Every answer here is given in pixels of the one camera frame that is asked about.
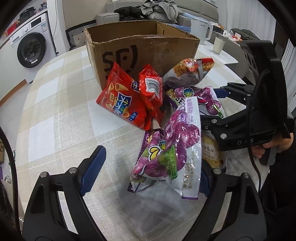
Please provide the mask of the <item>person's right hand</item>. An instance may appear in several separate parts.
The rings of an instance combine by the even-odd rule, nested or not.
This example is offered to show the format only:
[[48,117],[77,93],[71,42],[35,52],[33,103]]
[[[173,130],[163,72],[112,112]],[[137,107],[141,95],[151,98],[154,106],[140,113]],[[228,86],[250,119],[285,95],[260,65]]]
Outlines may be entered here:
[[263,144],[262,146],[253,146],[251,151],[253,156],[260,159],[268,148],[276,148],[278,153],[288,150],[293,143],[293,133],[290,133],[290,138],[283,138],[281,135],[277,135],[270,142]]

